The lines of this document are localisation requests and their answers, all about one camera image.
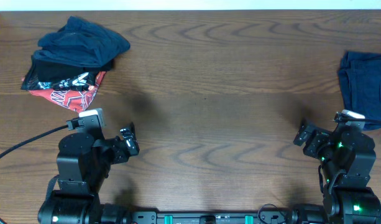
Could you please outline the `navy blue shorts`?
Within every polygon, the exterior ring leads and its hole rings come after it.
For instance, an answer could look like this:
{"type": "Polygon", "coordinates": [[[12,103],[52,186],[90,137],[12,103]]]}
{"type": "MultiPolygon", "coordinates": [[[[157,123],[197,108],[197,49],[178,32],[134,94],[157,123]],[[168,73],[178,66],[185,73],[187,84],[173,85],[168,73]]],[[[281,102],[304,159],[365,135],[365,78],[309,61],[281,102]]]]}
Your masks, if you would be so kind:
{"type": "Polygon", "coordinates": [[[381,121],[381,54],[348,51],[337,75],[345,109],[381,121]]]}

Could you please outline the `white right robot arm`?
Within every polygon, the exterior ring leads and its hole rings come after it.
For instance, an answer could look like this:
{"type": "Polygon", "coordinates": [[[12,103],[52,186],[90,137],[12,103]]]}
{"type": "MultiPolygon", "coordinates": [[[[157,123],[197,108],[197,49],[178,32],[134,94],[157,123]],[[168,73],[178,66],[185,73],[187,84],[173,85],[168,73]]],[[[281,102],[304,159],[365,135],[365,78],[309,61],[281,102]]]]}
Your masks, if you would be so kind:
{"type": "Polygon", "coordinates": [[[381,223],[380,200],[367,185],[376,160],[375,143],[363,134],[361,123],[340,121],[328,131],[304,119],[293,143],[319,160],[323,203],[293,206],[289,223],[381,223]]]}

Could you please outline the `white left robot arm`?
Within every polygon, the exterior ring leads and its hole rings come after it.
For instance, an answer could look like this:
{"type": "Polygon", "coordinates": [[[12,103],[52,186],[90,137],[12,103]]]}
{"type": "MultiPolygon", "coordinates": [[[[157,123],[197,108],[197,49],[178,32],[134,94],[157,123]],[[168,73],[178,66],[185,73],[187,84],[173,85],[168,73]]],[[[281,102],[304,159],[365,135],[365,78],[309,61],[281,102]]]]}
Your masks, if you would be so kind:
{"type": "Polygon", "coordinates": [[[131,223],[131,213],[120,205],[102,204],[99,191],[113,164],[139,154],[134,124],[120,136],[106,139],[99,124],[71,124],[74,134],[58,144],[58,175],[50,180],[39,223],[131,223]]]}

